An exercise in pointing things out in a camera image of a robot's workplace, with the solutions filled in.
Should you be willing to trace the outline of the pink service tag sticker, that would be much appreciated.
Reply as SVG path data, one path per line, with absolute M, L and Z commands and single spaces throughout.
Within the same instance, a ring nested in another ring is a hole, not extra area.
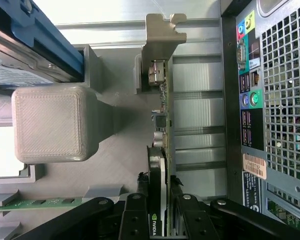
M 244 153 L 242 155 L 242 166 L 244 171 L 263 180 L 267 179 L 267 164 L 264 159 Z

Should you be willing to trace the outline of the green RAM stick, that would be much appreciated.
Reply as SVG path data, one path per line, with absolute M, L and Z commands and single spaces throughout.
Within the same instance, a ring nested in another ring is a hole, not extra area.
M 16 199 L 4 206 L 0 206 L 0 212 L 21 210 L 36 210 L 43 208 L 74 208 L 83 203 L 81 197 L 49 198 L 49 199 Z

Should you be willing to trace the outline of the black grey PC case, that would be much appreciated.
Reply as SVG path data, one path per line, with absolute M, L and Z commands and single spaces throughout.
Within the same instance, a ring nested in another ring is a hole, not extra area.
M 227 196 L 244 206 L 243 154 L 262 158 L 260 214 L 287 225 L 267 199 L 300 218 L 300 0 L 220 0 L 220 10 Z

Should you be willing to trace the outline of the black regulatory label sticker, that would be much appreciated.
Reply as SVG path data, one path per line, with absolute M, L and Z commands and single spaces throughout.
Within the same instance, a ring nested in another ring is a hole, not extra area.
M 255 212 L 262 212 L 260 179 L 247 171 L 242 172 L 243 205 Z

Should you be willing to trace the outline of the grey parts rack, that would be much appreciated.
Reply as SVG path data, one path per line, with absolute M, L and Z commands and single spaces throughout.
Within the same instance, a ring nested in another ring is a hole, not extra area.
M 7 102 L 10 119 L 0 126 L 0 166 L 10 170 L 21 147 L 28 160 L 19 176 L 0 177 L 0 207 L 13 200 L 135 193 L 148 171 L 152 111 L 157 94 L 142 93 L 135 80 L 139 48 L 96 49 L 89 62 L 101 71 L 102 93 L 79 84 L 18 90 Z

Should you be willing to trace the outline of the blue disk caddy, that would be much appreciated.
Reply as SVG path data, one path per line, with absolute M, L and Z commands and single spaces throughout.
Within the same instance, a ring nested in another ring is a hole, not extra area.
M 76 81 L 84 78 L 84 57 L 61 34 L 34 0 L 8 0 L 13 35 Z

